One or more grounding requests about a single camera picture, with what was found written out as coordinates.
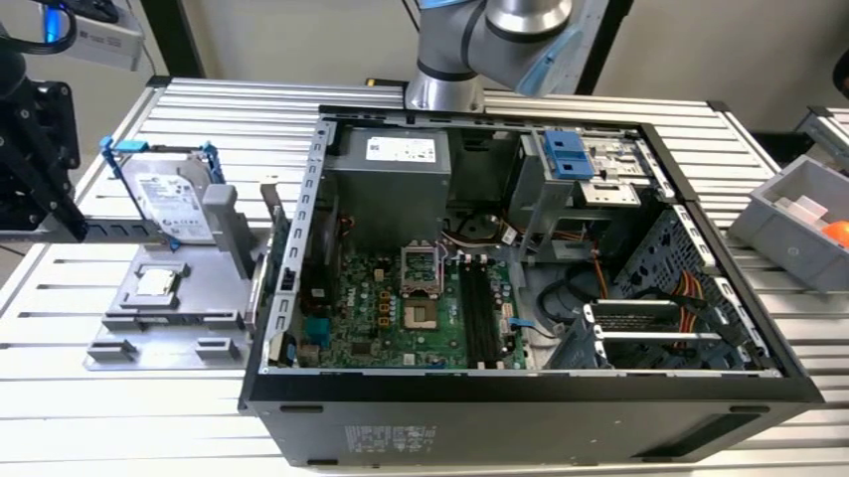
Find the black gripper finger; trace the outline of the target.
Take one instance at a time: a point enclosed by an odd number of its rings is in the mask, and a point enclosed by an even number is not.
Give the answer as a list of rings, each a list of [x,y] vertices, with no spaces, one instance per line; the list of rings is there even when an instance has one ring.
[[[65,170],[80,167],[80,146],[70,87],[60,81],[34,81],[37,122]]]
[[[69,172],[37,122],[36,106],[4,107],[4,238],[49,233],[81,239],[87,232],[74,205]]]

